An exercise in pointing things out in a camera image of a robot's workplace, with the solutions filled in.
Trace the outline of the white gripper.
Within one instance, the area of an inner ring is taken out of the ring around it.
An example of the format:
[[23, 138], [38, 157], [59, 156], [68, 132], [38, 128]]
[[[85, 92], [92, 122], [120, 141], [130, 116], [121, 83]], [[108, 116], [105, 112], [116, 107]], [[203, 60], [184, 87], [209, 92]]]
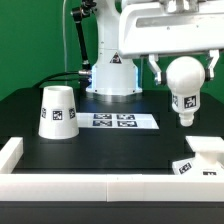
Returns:
[[120, 15], [118, 48], [123, 58], [149, 55], [157, 85], [162, 83], [158, 55], [207, 51], [205, 81], [212, 81], [218, 49], [224, 49], [224, 0], [200, 2], [197, 12], [177, 14], [167, 13], [160, 2], [129, 4]]

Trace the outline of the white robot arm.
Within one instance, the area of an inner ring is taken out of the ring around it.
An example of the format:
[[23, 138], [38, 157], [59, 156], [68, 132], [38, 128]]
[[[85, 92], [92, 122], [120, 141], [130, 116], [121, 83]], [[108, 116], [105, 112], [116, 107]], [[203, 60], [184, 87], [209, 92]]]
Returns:
[[161, 57], [206, 53], [205, 78], [214, 78], [224, 50], [224, 0], [93, 0], [92, 12], [98, 59], [89, 93], [109, 99], [141, 93], [133, 64], [141, 57], [162, 84]]

